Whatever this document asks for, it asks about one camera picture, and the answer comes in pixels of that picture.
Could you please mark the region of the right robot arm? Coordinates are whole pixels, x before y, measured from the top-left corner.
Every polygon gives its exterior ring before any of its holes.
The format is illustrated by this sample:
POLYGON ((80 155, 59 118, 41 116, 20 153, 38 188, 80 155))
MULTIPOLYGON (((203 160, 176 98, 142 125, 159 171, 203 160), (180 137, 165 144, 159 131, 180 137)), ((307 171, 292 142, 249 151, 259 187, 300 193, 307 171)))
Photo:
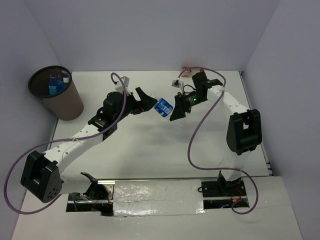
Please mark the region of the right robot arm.
POLYGON ((184 83, 177 78, 172 86, 180 91, 174 97, 174 108, 169 120, 183 119, 191 113, 192 107, 204 102, 211 102, 219 107, 228 121, 226 145, 231 151, 230 162, 218 166, 217 183, 213 187, 202 186, 202 193, 209 195, 228 196, 240 189, 242 170, 251 152, 262 143, 261 114, 257 109, 249 109, 241 104, 226 90, 226 80, 208 79, 204 71, 192 76, 193 90, 185 92, 184 83))

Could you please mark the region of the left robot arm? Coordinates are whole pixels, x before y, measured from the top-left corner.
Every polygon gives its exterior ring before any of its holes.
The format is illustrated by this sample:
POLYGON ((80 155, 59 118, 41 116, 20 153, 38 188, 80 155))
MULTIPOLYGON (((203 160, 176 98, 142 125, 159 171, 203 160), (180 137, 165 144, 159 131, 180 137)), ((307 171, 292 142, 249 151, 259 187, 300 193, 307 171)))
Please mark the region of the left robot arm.
POLYGON ((147 112, 158 102, 141 88, 135 90, 139 100, 132 93, 110 92, 96 115, 69 141, 43 153, 31 152, 25 162, 21 185, 42 203, 70 193, 80 193, 86 199, 93 199, 98 194, 98 181, 86 172, 72 176, 65 174, 64 170, 87 150, 113 134, 118 128, 117 123, 123 118, 147 112))

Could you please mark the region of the blue label bottle white cap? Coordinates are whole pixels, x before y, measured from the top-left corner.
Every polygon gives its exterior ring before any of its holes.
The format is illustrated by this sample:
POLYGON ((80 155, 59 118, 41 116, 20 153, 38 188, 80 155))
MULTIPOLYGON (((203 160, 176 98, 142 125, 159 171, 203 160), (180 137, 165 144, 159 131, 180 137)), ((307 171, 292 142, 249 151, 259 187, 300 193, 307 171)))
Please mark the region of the blue label bottle white cap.
POLYGON ((61 74, 57 73, 50 74, 48 81, 49 94, 55 95, 63 91, 67 87, 69 80, 69 76, 62 76, 61 74))

